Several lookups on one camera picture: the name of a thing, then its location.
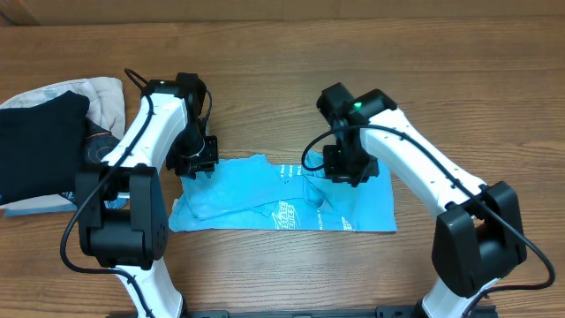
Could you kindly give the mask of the light blue printed t-shirt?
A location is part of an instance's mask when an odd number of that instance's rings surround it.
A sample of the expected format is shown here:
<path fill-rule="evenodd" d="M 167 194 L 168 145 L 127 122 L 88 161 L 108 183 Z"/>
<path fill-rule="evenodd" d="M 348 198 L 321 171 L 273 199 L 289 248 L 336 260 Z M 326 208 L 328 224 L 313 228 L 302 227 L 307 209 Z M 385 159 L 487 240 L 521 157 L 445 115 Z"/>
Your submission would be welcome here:
<path fill-rule="evenodd" d="M 306 165 L 272 164 L 264 155 L 220 161 L 212 175 L 182 178 L 169 228 L 395 232 L 388 167 L 353 187 L 311 172 L 322 157 L 309 152 Z"/>

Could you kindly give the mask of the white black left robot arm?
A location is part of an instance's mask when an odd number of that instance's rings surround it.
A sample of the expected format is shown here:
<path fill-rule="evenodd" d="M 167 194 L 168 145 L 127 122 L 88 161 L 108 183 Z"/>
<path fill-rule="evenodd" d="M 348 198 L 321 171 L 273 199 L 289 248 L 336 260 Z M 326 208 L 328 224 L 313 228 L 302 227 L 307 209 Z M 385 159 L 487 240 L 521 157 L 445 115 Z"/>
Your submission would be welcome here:
<path fill-rule="evenodd" d="M 126 135 L 76 177 L 72 223 L 80 248 L 98 261 L 95 273 L 119 277 L 138 317 L 188 315 L 164 262 L 169 228 L 159 172 L 212 175 L 217 138 L 207 133 L 209 114 L 202 109 L 210 97 L 195 73 L 142 84 L 139 113 Z"/>

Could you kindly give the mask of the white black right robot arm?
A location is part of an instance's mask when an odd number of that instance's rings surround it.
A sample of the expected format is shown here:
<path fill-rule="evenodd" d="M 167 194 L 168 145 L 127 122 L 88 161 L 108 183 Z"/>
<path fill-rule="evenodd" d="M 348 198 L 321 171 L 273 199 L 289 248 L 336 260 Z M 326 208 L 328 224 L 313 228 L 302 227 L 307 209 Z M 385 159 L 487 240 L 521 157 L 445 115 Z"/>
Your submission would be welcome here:
<path fill-rule="evenodd" d="M 432 262 L 438 279 L 414 307 L 382 307 L 379 315 L 495 317 L 479 294 L 526 260 L 516 192 L 488 185 L 451 162 L 427 141 L 387 95 L 354 97 L 337 83 L 317 107 L 336 137 L 323 148 L 323 169 L 352 186 L 378 176 L 386 164 L 424 203 L 435 221 Z"/>

